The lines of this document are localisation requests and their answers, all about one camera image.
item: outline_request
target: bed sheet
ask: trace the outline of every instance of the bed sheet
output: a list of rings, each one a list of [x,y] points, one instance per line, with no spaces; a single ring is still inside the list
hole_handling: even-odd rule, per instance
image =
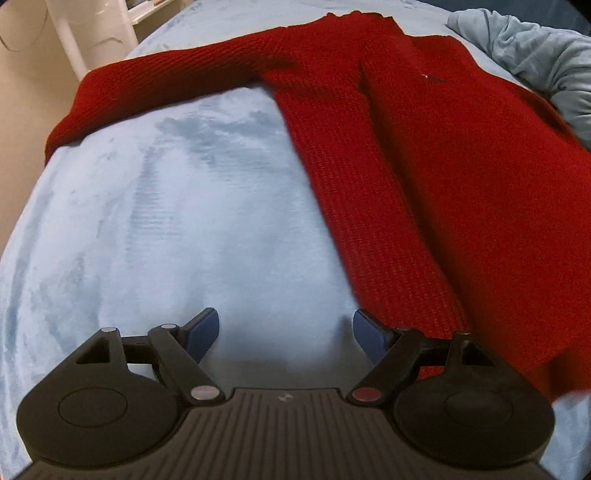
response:
[[[197,0],[132,55],[354,9],[392,15],[411,35],[452,35],[517,83],[445,26],[447,11],[415,0]],[[347,390],[371,367],[350,328],[357,302],[263,85],[148,112],[54,154],[0,261],[4,478],[28,463],[19,402],[77,345],[102,326],[143,335],[209,306],[222,327],[202,365],[225,390]],[[555,405],[560,437],[545,465],[561,480],[581,478],[563,468],[588,445],[577,405]]]

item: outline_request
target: cable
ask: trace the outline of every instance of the cable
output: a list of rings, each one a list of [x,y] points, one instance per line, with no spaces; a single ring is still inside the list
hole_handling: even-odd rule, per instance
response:
[[[7,0],[0,0],[0,7],[6,3]],[[41,30],[39,31],[39,33],[37,34],[37,36],[35,37],[35,39],[33,39],[33,41],[27,45],[25,48],[21,48],[20,50],[14,50],[13,48],[10,48],[6,42],[4,41],[4,39],[2,38],[2,34],[0,34],[0,43],[2,44],[2,46],[7,49],[8,51],[14,52],[14,53],[19,53],[25,50],[28,50],[29,48],[31,48],[36,42],[37,40],[39,40],[39,38],[41,37],[41,34],[43,33],[43,30],[45,29],[45,25],[47,25],[47,17],[49,17],[49,8],[46,7],[45,10],[45,18],[43,19],[43,25],[41,26]]]

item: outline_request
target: dark blue headboard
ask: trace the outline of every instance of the dark blue headboard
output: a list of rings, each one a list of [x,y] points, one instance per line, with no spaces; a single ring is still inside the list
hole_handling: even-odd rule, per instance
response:
[[[466,8],[487,8],[501,15],[514,15],[524,22],[535,22],[554,28],[568,28],[585,35],[591,23],[571,5],[569,0],[421,0],[425,3],[456,11]]]

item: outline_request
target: red knit sweater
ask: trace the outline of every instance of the red knit sweater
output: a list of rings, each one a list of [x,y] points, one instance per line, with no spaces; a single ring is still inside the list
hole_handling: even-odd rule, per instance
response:
[[[549,398],[591,387],[591,157],[451,37],[354,12],[108,65],[47,141],[262,79],[364,308],[473,329]]]

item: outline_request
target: white furniture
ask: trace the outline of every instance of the white furniture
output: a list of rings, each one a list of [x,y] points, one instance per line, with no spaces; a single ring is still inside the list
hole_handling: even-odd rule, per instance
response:
[[[46,0],[51,20],[80,80],[92,69],[123,60],[138,45],[135,25],[171,4],[177,4],[180,10],[191,2],[147,0],[128,9],[125,0]]]

